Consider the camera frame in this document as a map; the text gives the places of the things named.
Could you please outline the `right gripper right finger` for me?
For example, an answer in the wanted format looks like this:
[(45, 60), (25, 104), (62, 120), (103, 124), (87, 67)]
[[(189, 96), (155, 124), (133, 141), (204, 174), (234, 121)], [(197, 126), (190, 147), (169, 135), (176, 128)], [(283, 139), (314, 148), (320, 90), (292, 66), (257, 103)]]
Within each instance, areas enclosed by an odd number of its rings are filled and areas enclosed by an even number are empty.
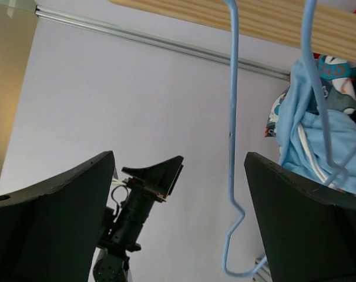
[(274, 281), (356, 281), (356, 196), (250, 152), (244, 161)]

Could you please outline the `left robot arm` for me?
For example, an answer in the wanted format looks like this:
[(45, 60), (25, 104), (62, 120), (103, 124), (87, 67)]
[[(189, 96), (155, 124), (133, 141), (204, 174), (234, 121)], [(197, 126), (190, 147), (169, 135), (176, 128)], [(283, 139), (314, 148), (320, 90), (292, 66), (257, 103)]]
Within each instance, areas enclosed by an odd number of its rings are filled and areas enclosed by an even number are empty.
[(110, 198), (116, 209), (105, 208), (97, 247), (100, 248), (93, 276), (95, 281), (130, 281), (127, 252), (141, 250), (137, 239), (155, 202), (171, 195), (183, 169), (183, 156), (144, 168), (123, 167), (129, 175), (112, 179)]

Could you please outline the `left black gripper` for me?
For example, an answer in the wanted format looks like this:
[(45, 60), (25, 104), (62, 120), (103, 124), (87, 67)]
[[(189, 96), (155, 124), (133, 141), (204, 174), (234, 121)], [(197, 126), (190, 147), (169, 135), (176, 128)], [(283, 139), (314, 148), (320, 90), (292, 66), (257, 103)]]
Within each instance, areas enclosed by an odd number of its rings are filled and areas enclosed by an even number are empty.
[(124, 188), (126, 198), (116, 202), (116, 209), (105, 208), (100, 235), (100, 248), (110, 251), (140, 251), (137, 242), (155, 202), (163, 203), (170, 196), (183, 169), (183, 156), (143, 168), (123, 167), (130, 178), (112, 179), (110, 198), (118, 188)]

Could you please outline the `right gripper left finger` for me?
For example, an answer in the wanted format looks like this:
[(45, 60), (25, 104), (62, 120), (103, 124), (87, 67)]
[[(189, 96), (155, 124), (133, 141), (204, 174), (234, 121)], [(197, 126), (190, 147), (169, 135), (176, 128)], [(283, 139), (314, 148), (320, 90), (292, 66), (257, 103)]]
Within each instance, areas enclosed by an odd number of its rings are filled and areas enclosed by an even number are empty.
[(86, 281), (115, 168), (111, 151), (0, 196), (0, 281)]

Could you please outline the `light blue shorts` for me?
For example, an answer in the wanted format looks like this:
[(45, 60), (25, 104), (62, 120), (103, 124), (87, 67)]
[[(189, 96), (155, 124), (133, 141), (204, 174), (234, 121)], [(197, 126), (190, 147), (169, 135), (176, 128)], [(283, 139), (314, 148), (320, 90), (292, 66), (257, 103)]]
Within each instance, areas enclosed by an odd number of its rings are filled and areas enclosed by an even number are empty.
[[(302, 59), (291, 69), (290, 88), (280, 106), (277, 123), (279, 165), (318, 183), (334, 173), (326, 160), (323, 127), (319, 115), (307, 111), (311, 80)], [(340, 164), (356, 144), (356, 123), (346, 113), (327, 109), (333, 160)]]

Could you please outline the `blue hanger of blue shorts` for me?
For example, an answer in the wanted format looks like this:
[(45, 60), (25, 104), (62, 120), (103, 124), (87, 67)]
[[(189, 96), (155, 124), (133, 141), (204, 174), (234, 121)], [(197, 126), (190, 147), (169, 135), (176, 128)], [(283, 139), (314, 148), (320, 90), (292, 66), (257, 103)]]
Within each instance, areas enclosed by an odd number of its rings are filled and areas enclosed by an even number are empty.
[[(239, 10), (236, 1), (225, 2), (230, 11), (230, 26), (231, 26), (231, 52), (230, 52), (230, 128), (229, 128), (229, 172), (228, 172), (228, 193), (229, 200), (233, 207), (239, 212), (239, 217), (230, 227), (226, 234), (226, 242), (224, 244), (222, 268), (223, 271), (233, 278), (249, 278), (256, 274), (262, 266), (267, 262), (267, 258), (263, 257), (261, 261), (252, 269), (243, 273), (236, 273), (227, 268), (227, 259), (230, 247), (231, 236), (238, 228), (240, 223), (244, 220), (246, 212), (237, 203), (234, 198), (234, 172), (236, 160), (236, 122), (237, 122), (237, 78), (238, 78), (238, 64), (239, 64)], [(354, 148), (346, 155), (342, 164), (336, 164), (333, 161), (333, 150), (331, 143), (330, 124), (325, 107), (323, 94), (320, 93), (321, 84), (317, 69), (315, 68), (313, 50), (311, 48), (311, 33), (313, 28), (314, 12), (316, 8), (316, 1), (306, 1), (304, 5), (303, 20), (301, 24), (301, 50), (308, 70), (308, 74), (313, 86), (315, 99), (317, 101), (318, 110), (320, 113), (321, 123), (323, 126), (323, 136), (325, 144), (326, 160), (329, 166), (335, 169), (335, 172), (327, 179), (325, 184), (331, 183), (334, 178), (343, 173), (348, 174), (345, 165), (356, 154), (356, 144)]]

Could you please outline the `colourful patterned shorts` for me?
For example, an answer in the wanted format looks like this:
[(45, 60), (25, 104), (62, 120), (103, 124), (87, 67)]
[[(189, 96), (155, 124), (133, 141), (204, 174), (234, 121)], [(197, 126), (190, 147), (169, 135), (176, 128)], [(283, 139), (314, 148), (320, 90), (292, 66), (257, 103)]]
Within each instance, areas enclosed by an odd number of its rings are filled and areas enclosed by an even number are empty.
[[(320, 75), (327, 109), (346, 113), (356, 122), (356, 63), (340, 58), (314, 53), (318, 73)], [(267, 119), (264, 137), (276, 137), (278, 115), (281, 104), (287, 95), (289, 87), (274, 101)], [(314, 92), (307, 111), (319, 115)]]

